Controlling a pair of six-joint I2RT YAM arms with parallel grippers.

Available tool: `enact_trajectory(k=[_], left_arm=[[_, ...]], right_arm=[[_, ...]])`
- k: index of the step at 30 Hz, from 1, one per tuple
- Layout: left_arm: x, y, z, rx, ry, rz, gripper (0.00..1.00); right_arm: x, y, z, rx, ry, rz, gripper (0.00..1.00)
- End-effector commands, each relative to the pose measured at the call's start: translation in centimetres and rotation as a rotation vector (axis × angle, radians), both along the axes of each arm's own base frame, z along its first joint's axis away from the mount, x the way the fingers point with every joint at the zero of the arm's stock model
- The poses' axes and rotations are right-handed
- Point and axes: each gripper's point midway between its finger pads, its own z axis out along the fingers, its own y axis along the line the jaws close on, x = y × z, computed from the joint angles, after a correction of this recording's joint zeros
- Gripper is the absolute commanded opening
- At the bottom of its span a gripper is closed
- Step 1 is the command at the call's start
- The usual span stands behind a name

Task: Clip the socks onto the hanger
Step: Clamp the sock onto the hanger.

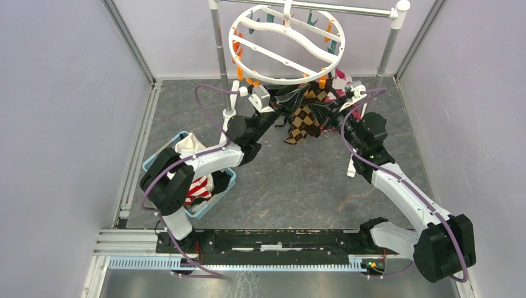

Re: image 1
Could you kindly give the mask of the brown argyle sock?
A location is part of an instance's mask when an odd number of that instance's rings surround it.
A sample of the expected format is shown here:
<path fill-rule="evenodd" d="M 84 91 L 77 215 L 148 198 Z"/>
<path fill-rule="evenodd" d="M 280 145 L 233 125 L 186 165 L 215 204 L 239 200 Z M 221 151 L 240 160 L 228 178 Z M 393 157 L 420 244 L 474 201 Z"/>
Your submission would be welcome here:
<path fill-rule="evenodd" d="M 290 119 L 286 144 L 297 145 L 307 137 L 318 138 L 321 135 L 320 124 L 313 111 L 307 106 L 300 106 Z"/>
<path fill-rule="evenodd" d="M 327 98 L 331 93 L 332 89 L 332 81 L 329 79 L 325 81 L 325 83 L 323 83 L 322 85 L 323 87 L 320 86 L 320 83 L 318 81 L 310 82 L 310 86 L 305 93 L 304 100 L 314 102 L 327 102 Z"/>

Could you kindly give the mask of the white round clip hanger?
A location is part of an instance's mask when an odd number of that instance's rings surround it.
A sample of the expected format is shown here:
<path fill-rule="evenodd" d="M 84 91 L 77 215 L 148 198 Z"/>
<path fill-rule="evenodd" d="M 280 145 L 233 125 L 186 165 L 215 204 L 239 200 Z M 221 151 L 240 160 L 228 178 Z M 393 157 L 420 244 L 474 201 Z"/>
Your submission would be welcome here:
<path fill-rule="evenodd" d="M 256 5 L 241 13 L 228 32 L 231 61 L 246 77 L 262 83 L 303 84 L 328 75 L 341 62 L 345 33 L 340 22 L 325 11 L 310 10 L 301 20 L 287 1 L 283 9 Z M 331 34 L 326 28 L 335 19 Z M 335 55 L 327 51 L 331 37 L 341 43 Z"/>

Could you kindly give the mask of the red white striped sock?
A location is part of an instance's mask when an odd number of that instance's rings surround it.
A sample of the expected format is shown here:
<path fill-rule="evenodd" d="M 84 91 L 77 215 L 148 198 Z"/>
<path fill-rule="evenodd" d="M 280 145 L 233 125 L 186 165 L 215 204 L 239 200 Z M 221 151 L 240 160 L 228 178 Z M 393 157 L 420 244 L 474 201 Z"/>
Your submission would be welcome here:
<path fill-rule="evenodd" d="M 198 198 L 205 200 L 212 198 L 213 187 L 214 183 L 212 175 L 208 174 L 197 178 L 190 185 L 184 204 L 191 205 L 191 203 Z"/>

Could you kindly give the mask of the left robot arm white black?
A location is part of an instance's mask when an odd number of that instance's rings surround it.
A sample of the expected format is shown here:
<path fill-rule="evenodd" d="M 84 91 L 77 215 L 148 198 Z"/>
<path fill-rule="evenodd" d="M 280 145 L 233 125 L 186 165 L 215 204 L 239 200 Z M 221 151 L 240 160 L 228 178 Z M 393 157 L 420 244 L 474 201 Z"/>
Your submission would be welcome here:
<path fill-rule="evenodd" d="M 184 209 L 191 184 L 198 178 L 225 168 L 250 163 L 259 153 L 261 137 L 275 121 L 289 117 L 301 104 L 310 84 L 259 85 L 226 90 L 225 94 L 248 97 L 254 106 L 250 117 L 234 115 L 226 126 L 218 125 L 225 141 L 202 150 L 178 153 L 161 150 L 140 181 L 144 198 L 153 203 L 160 221 L 180 253 L 195 245 L 194 228 Z"/>

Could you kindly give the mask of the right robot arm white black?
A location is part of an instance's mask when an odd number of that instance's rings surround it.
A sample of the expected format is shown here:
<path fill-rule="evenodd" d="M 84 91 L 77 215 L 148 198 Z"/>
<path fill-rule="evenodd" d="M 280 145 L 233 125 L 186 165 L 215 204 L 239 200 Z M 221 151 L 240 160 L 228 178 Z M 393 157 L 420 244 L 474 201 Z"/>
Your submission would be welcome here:
<path fill-rule="evenodd" d="M 445 278 L 468 282 L 468 268 L 476 263 L 472 221 L 439 206 L 405 175 L 383 144 L 388 136 L 386 119 L 375 112 L 360 119 L 354 116 L 367 102 L 367 98 L 355 104 L 322 102 L 313 109 L 321 125 L 340 133 L 356 173 L 386 195 L 413 226 L 408 230 L 386 219 L 370 220 L 358 237 L 360 249 L 394 251 L 410 259 L 429 282 Z"/>

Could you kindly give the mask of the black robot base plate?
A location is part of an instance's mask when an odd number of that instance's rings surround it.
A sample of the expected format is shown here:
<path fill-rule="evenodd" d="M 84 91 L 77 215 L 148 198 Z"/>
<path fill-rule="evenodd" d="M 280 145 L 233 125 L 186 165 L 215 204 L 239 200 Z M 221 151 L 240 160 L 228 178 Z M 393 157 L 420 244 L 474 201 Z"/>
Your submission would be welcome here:
<path fill-rule="evenodd" d="M 201 265 L 337 265 L 348 257 L 382 258 L 394 252 L 380 248 L 357 230 L 322 229 L 203 229 L 173 243 L 167 232 L 156 232 L 156 252 L 181 248 Z"/>

